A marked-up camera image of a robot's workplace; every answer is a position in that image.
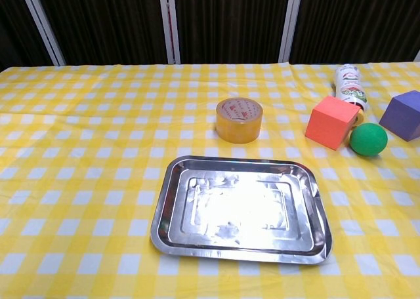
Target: spray can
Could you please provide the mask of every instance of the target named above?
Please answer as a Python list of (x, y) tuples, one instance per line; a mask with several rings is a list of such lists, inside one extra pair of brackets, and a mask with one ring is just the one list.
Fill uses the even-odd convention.
[(337, 68), (335, 71), (335, 96), (342, 101), (360, 107), (354, 126), (363, 122), (364, 110), (368, 101), (360, 84), (360, 70), (356, 66), (345, 64)]

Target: stainless steel tray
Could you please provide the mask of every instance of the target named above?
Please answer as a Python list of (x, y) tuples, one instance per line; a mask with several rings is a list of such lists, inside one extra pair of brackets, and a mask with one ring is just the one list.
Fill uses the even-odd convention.
[(167, 254), (297, 264), (324, 261), (332, 245), (305, 166), (195, 156), (168, 166), (151, 238)]

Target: red foam cube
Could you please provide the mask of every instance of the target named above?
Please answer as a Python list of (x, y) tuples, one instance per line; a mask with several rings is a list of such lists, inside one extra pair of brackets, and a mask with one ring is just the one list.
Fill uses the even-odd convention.
[(360, 107), (328, 96), (312, 110), (305, 136), (337, 150), (347, 137)]

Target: foam block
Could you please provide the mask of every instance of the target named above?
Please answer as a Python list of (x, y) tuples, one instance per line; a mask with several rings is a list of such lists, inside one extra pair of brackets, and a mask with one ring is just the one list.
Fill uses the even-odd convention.
[(407, 142), (420, 136), (420, 92), (412, 90), (392, 98), (380, 125)]
[(312, 110), (305, 136), (333, 150), (340, 147), (360, 107), (328, 96)]

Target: curtain fold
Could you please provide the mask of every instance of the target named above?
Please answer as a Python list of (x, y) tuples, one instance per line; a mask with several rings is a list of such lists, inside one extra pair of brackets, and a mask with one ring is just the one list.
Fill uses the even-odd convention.
[(41, 0), (66, 63), (166, 64), (159, 0)]
[(0, 71), (52, 64), (25, 0), (0, 0)]
[(420, 0), (301, 0), (292, 64), (412, 61)]
[(183, 64), (278, 61), (287, 0), (175, 0)]

